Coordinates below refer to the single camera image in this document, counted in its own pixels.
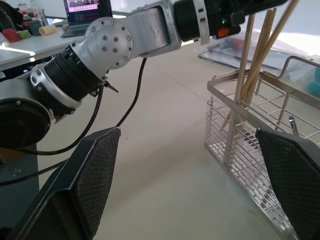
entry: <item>laptop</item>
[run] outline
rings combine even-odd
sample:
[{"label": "laptop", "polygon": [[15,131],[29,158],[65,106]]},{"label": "laptop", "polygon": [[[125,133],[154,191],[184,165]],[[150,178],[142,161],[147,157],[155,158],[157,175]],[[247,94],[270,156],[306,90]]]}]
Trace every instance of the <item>laptop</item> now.
[{"label": "laptop", "polygon": [[89,25],[99,18],[112,17],[110,0],[63,0],[69,29],[62,38],[83,36]]}]

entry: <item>robotic arm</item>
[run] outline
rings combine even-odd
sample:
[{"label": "robotic arm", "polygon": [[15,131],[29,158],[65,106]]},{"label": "robotic arm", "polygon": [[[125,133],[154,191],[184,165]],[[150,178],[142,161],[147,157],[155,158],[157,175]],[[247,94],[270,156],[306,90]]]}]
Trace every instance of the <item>robotic arm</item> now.
[{"label": "robotic arm", "polygon": [[240,32],[245,16],[287,0],[162,0],[126,18],[94,21],[85,40],[69,45],[48,63],[0,83],[0,147],[20,149],[39,142],[56,123],[73,114],[87,95],[108,85],[109,70],[131,59],[149,58],[181,47],[208,44]]}]

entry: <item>metal utensil holder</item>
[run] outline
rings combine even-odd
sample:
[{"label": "metal utensil holder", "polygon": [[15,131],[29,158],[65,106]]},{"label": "metal utensil holder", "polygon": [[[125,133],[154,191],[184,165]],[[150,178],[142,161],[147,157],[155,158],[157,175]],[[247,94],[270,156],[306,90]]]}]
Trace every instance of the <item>metal utensil holder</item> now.
[{"label": "metal utensil holder", "polygon": [[297,240],[271,186],[255,133],[257,128],[292,133],[289,117],[294,117],[300,137],[319,146],[320,123],[315,118],[320,118],[320,100],[261,72],[251,104],[234,102],[238,74],[233,71],[208,82],[212,95],[207,102],[204,145],[285,237]]}]

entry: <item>black mesh gripper pad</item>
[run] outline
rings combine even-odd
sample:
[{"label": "black mesh gripper pad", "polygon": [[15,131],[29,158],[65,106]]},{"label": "black mesh gripper pad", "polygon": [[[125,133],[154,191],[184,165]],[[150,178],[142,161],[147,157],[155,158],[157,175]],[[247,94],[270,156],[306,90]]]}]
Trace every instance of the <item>black mesh gripper pad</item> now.
[{"label": "black mesh gripper pad", "polygon": [[97,233],[111,189],[120,135],[115,129],[96,142],[73,188],[92,236]]},{"label": "black mesh gripper pad", "polygon": [[320,239],[320,149],[287,133],[257,130],[274,193],[300,240]]}]

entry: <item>yellow roll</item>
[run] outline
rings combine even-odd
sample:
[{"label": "yellow roll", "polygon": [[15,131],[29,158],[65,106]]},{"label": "yellow roll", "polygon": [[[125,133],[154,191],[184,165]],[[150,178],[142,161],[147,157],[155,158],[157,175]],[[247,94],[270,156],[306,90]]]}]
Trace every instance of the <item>yellow roll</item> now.
[{"label": "yellow roll", "polygon": [[48,25],[48,26],[43,26],[39,28],[39,33],[42,36],[47,36],[49,34],[53,34],[57,31],[57,28],[55,25]]}]

